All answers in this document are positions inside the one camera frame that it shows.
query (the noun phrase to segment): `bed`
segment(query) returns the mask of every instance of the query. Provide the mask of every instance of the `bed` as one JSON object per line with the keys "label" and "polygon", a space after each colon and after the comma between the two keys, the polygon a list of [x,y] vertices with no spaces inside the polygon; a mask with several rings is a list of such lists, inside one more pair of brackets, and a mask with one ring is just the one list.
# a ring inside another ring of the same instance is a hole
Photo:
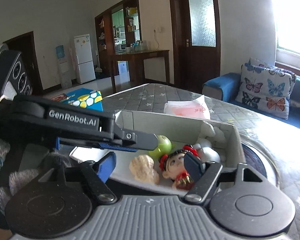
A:
{"label": "bed", "polygon": [[[167,101],[186,101],[199,94],[163,84],[145,84],[103,99],[106,112],[135,110],[163,113]],[[234,124],[246,144],[262,152],[278,172],[278,186],[295,203],[289,235],[300,240],[300,129],[271,117],[214,98],[205,98],[212,120]]]}

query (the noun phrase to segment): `white wall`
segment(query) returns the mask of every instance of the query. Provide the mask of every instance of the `white wall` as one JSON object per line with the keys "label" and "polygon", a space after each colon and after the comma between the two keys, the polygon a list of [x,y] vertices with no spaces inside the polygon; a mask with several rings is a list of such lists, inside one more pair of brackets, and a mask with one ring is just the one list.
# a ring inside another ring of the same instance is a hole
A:
{"label": "white wall", "polygon": [[[121,0],[95,0],[93,15]],[[220,74],[240,72],[249,57],[274,64],[276,38],[272,0],[218,0],[221,29]],[[170,50],[170,82],[174,83],[172,27],[169,0],[139,0],[142,39],[156,49],[154,28],[160,49]],[[163,59],[145,61],[146,78],[165,81]]]}
{"label": "white wall", "polygon": [[276,38],[272,0],[218,0],[220,74],[241,72],[249,57],[274,65]]}
{"label": "white wall", "polygon": [[87,0],[25,0],[20,11],[0,10],[0,41],[23,33],[34,32],[35,51],[43,89],[60,84],[55,47],[63,45],[72,68],[69,44],[73,37],[90,34],[94,64],[96,61],[96,34],[94,20]]}
{"label": "white wall", "polygon": [[[109,7],[122,0],[92,0],[93,15],[97,16]],[[158,47],[154,40],[154,28],[161,27],[162,32],[157,33],[159,49],[169,49],[170,62],[170,82],[174,83],[173,69],[173,46],[172,46],[172,27],[169,0],[139,0],[139,16],[141,22],[142,40],[146,42],[148,48]],[[164,59],[145,60],[145,76],[149,79],[165,82]]]}

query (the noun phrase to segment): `white refrigerator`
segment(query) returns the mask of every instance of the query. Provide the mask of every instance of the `white refrigerator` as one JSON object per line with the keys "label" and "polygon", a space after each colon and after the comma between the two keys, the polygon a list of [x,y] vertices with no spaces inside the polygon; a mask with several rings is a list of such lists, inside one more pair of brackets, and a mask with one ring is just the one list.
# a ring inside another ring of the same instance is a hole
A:
{"label": "white refrigerator", "polygon": [[77,82],[83,84],[96,79],[92,61],[92,52],[90,45],[90,35],[81,35],[74,37],[74,46],[76,53],[76,76]]}

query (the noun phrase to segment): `bright window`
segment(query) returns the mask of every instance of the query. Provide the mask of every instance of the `bright window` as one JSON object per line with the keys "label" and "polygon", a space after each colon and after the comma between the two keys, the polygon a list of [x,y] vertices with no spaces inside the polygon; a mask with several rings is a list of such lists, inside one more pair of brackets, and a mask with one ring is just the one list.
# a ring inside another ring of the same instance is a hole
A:
{"label": "bright window", "polygon": [[273,0],[278,47],[300,54],[300,0]]}

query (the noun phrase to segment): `frosted glass panel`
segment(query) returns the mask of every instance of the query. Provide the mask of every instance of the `frosted glass panel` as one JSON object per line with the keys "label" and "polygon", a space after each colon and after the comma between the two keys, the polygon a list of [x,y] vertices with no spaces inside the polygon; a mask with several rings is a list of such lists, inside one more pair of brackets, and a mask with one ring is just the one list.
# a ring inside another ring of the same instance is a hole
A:
{"label": "frosted glass panel", "polygon": [[216,46],[213,0],[189,0],[192,46]]}

